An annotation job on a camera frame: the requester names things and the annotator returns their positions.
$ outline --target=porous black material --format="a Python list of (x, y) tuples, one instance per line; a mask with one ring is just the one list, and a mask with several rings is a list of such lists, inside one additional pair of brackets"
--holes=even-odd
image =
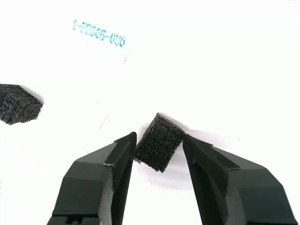
[(163, 173), (184, 135), (180, 127), (157, 113), (136, 147), (135, 161)]
[(43, 104), (19, 85), (0, 84), (0, 120), (12, 125), (38, 117)]

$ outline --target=white surface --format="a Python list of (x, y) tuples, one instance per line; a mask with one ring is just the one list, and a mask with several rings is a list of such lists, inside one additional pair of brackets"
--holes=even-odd
[[(141, 137), (156, 112), (267, 167), (300, 221), (299, 1), (19, 0), (3, 1), (0, 19), (0, 83), (45, 102), (38, 120), (0, 122), (1, 224), (46, 224), (71, 163)], [(127, 62), (73, 36), (74, 19), (127, 31)], [(200, 224), (181, 149), (164, 174), (134, 164), (123, 224), (140, 223)]]

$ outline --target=foam sample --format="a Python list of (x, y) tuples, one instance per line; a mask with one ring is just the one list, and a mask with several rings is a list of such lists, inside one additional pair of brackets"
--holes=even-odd
[(136, 147), (135, 161), (164, 172), (185, 132), (157, 113)]
[(38, 117), (43, 104), (19, 85), (0, 84), (0, 120), (12, 125)]

